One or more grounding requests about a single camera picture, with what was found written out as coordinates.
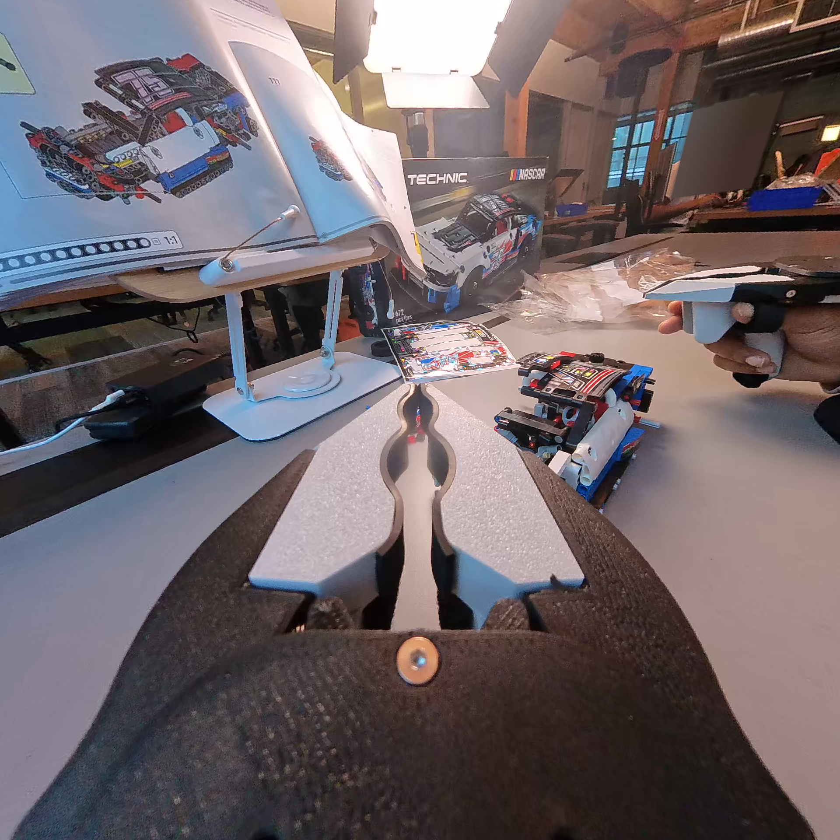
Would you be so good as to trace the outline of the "shiny sticker sheet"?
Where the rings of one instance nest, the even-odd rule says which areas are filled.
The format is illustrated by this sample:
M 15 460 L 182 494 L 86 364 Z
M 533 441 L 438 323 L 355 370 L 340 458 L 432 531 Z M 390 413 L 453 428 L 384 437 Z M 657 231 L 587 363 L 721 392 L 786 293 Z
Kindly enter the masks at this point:
M 386 328 L 383 335 L 409 385 L 519 367 L 504 342 L 469 321 L 413 322 Z

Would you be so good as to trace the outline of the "black power bank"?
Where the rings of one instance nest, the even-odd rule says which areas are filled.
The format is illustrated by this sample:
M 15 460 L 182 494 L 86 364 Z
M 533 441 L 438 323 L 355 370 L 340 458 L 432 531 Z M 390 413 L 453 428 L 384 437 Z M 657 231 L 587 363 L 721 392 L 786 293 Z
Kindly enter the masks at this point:
M 156 424 L 150 408 L 116 406 L 87 417 L 82 426 L 91 438 L 113 442 L 129 442 L 142 438 Z

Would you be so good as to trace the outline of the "partly built lego car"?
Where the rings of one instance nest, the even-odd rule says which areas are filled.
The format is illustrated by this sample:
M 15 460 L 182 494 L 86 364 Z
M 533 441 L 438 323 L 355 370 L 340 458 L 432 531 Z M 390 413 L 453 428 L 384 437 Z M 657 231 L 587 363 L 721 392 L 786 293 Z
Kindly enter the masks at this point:
M 654 369 L 603 353 L 528 353 L 518 360 L 520 393 L 535 403 L 509 407 L 495 429 L 531 453 L 598 511 L 637 456 L 653 400 Z

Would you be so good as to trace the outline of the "white instruction booklet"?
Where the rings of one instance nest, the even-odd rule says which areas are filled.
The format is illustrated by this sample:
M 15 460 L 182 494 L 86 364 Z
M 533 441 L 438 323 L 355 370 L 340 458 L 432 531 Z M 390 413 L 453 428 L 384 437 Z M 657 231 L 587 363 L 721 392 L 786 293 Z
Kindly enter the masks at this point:
M 2 299 L 123 271 L 208 285 L 376 246 L 424 264 L 396 136 L 272 2 L 2 2 Z

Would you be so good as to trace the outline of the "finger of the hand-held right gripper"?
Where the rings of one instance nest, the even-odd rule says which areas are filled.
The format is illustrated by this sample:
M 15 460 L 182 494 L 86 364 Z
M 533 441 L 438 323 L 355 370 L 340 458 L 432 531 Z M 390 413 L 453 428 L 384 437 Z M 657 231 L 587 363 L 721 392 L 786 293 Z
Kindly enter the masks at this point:
M 784 299 L 792 278 L 688 278 L 645 293 L 649 301 L 766 302 Z
M 749 282 L 740 277 L 789 277 L 790 272 L 780 266 L 732 266 L 690 272 L 676 278 L 688 282 Z

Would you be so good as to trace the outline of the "black background chair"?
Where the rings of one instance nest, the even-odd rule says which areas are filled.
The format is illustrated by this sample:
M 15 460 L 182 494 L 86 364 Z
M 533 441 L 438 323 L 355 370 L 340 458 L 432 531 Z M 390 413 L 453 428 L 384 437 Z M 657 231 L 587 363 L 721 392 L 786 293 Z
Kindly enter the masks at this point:
M 619 238 L 657 233 L 658 224 L 652 219 L 653 187 L 652 176 L 645 175 L 642 181 L 624 180 L 616 201 L 616 212 L 623 211 L 624 233 L 616 231 Z

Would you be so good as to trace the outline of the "black lego set box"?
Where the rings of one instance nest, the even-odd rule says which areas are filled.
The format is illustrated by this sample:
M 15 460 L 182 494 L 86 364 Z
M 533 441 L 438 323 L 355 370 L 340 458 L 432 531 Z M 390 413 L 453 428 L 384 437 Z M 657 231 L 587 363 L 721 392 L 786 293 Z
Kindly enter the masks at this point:
M 516 297 L 541 260 L 549 158 L 402 163 L 425 272 L 386 261 L 395 323 L 467 319 Z

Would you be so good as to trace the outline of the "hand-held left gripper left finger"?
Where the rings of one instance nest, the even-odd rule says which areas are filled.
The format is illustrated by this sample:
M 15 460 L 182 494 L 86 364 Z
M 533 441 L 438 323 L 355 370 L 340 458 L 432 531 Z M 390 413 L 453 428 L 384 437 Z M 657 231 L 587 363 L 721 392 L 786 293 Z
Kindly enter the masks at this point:
M 390 627 L 403 572 L 406 436 L 421 388 L 405 385 L 318 446 L 248 575 L 252 586 L 338 597 L 363 627 Z

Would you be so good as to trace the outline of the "wooden background desk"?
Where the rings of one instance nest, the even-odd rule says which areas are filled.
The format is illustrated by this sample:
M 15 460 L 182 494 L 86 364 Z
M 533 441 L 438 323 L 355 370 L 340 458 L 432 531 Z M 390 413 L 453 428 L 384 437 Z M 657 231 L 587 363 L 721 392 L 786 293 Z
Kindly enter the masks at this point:
M 619 228 L 626 224 L 625 214 L 616 212 L 614 205 L 595 206 L 577 216 L 556 216 L 542 226 L 543 240 L 556 241 L 567 251 L 581 249 L 587 237 L 590 246 L 612 242 Z
M 745 206 L 710 207 L 696 211 L 690 233 L 801 232 L 839 229 L 839 205 L 753 212 Z

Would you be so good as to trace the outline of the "grey freestanding board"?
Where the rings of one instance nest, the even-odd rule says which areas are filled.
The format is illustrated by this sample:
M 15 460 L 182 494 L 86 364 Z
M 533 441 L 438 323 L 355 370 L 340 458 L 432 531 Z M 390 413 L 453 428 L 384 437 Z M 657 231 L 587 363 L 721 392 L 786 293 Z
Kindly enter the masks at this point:
M 750 188 L 784 93 L 721 101 L 693 111 L 671 193 L 675 200 Z

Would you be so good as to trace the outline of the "studio light panel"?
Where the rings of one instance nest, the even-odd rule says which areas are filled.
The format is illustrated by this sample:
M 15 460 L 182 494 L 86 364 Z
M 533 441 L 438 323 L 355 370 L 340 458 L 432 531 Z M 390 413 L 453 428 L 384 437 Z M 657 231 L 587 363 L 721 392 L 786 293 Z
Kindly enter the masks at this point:
M 568 1 L 337 1 L 332 82 L 363 66 L 402 111 L 414 158 L 428 155 L 426 112 L 487 109 L 486 67 L 528 110 L 526 87 Z

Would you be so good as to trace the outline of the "clear plastic bag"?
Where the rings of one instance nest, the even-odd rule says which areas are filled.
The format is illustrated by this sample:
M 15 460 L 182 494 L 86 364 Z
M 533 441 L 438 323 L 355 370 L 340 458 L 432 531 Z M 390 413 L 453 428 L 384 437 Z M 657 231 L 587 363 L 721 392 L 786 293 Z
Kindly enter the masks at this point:
M 642 293 L 697 269 L 695 259 L 665 248 L 620 255 L 614 262 L 626 284 Z
M 651 301 L 645 292 L 654 289 L 672 272 L 655 272 L 648 266 L 604 266 L 526 275 L 519 297 L 497 304 L 495 310 L 509 318 L 552 330 L 562 324 L 613 325 L 626 322 L 662 322 L 668 303 Z

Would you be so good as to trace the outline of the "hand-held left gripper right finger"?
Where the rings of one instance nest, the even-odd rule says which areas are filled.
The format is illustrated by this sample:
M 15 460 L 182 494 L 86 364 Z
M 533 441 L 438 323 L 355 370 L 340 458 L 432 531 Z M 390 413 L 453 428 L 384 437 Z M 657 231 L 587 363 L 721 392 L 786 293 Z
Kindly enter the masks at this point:
M 579 591 L 585 573 L 523 453 L 431 385 L 418 388 L 442 628 L 479 628 L 499 601 Z

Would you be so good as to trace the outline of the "white stand base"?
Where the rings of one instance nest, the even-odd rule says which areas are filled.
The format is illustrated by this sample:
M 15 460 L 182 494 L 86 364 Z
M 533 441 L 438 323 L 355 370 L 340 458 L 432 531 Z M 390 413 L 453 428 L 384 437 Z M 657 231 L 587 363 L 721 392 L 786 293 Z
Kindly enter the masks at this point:
M 385 215 L 325 244 L 257 245 L 249 242 L 269 228 L 288 227 L 305 216 L 293 203 L 242 245 L 223 252 L 233 236 L 233 223 L 221 215 L 191 211 L 183 226 L 182 256 L 153 255 L 152 267 L 115 275 L 129 290 L 158 302 L 185 303 L 211 291 L 224 294 L 234 384 L 209 396 L 203 408 L 249 442 L 276 439 L 294 432 L 382 387 L 404 382 L 396 364 L 357 353 L 336 351 L 343 273 L 373 264 L 387 254 L 406 258 L 412 271 L 423 261 L 410 200 L 405 191 L 386 196 Z M 166 260 L 174 279 L 154 278 Z M 317 357 L 294 363 L 252 381 L 247 369 L 244 294 L 258 287 L 291 287 L 309 277 L 329 273 L 325 333 Z

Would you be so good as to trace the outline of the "person's right hand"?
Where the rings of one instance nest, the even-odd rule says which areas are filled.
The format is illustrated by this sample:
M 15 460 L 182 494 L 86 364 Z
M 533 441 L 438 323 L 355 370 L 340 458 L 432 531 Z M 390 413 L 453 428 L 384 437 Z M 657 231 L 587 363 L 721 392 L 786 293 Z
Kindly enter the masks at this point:
M 782 332 L 786 350 L 781 366 L 773 364 L 767 353 L 749 347 L 743 336 L 733 330 L 719 341 L 706 344 L 706 349 L 713 354 L 714 364 L 724 371 L 813 382 L 826 393 L 838 393 L 839 305 L 787 308 Z

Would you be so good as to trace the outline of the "black power adapter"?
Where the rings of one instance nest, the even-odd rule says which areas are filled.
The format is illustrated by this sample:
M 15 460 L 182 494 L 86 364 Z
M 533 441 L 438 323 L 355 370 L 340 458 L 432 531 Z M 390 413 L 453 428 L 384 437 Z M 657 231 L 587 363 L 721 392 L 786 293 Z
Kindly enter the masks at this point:
M 169 411 L 205 393 L 224 376 L 220 355 L 176 354 L 106 383 L 108 392 L 122 391 L 127 404 Z

